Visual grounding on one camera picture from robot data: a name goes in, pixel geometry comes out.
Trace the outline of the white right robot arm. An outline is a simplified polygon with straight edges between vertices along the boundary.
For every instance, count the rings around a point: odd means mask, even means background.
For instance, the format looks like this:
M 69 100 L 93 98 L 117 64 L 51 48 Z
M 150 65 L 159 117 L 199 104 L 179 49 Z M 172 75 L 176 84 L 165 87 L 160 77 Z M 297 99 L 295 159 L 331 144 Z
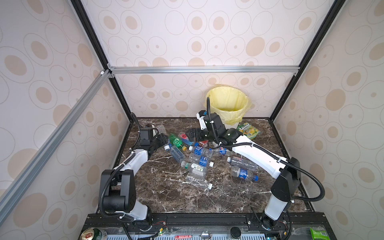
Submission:
M 240 154 L 269 173 L 276 181 L 271 188 L 270 200 L 262 214 L 261 221 L 275 224 L 282 213 L 285 213 L 294 193 L 300 184 L 300 166 L 297 160 L 288 162 L 260 145 L 254 143 L 237 129 L 226 129 L 219 115 L 208 114 L 202 110 L 197 113 L 200 127 L 187 130 L 187 136 L 196 141 L 216 142 L 219 146 Z

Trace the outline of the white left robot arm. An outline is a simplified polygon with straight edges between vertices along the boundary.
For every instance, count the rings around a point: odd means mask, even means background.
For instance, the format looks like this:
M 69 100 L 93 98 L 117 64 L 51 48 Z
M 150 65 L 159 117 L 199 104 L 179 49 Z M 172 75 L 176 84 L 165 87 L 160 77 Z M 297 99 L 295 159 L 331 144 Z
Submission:
M 152 224 L 150 207 L 137 200 L 135 175 L 157 149 L 168 142 L 169 137 L 158 129 L 142 128 L 129 156 L 117 167 L 102 172 L 98 206 L 104 218 Z

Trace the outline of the Fiji water bottle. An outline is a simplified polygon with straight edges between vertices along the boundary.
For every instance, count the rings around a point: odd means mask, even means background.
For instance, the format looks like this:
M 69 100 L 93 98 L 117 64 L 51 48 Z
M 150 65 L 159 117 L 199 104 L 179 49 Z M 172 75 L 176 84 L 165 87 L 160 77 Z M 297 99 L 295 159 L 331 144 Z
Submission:
M 171 144 L 165 145 L 164 149 L 168 152 L 170 152 L 171 156 L 174 158 L 174 160 L 177 163 L 181 163 L 185 160 L 185 155 L 182 153 L 181 150 L 179 150 L 176 146 L 173 146 Z

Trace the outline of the green soda bottle yellow cap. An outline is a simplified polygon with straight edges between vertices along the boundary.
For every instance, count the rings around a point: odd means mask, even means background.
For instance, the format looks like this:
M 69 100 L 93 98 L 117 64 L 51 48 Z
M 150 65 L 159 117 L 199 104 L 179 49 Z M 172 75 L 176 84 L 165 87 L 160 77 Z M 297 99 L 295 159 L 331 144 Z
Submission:
M 179 150 L 182 150 L 182 151 L 186 151 L 187 150 L 187 147 L 184 146 L 182 140 L 179 137 L 177 137 L 176 135 L 170 134 L 169 140 L 170 140 L 170 143 L 173 146 L 175 146 L 176 148 L 178 148 Z

